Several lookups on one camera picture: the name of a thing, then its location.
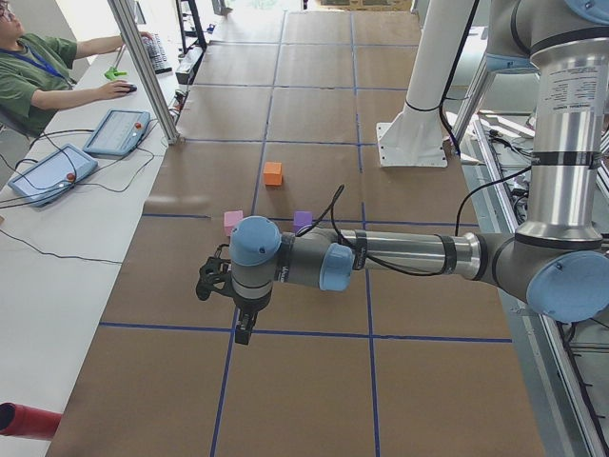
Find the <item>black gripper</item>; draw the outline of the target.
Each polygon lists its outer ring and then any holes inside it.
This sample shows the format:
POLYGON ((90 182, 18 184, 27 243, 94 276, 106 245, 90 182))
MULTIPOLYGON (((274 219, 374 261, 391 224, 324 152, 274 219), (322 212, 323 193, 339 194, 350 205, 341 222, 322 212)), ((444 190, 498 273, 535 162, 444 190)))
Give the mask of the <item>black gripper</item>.
POLYGON ((258 312, 251 309, 239 309, 237 327, 235 328, 234 341, 239 345, 248 345, 251 338, 251 330, 254 329, 258 312))

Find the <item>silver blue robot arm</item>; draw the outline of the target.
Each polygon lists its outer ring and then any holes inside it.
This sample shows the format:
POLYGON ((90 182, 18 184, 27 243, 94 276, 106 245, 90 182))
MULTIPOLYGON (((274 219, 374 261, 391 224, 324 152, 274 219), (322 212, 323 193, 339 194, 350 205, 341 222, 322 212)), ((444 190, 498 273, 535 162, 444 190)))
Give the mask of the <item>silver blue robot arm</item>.
POLYGON ((512 235, 324 228, 294 234, 247 217, 229 244, 237 343, 248 343, 275 282, 340 291, 353 271, 373 266, 483 281, 563 323, 607 307, 608 259, 591 217, 608 90, 608 5, 496 1, 487 54, 528 60, 540 72, 524 223, 512 235))

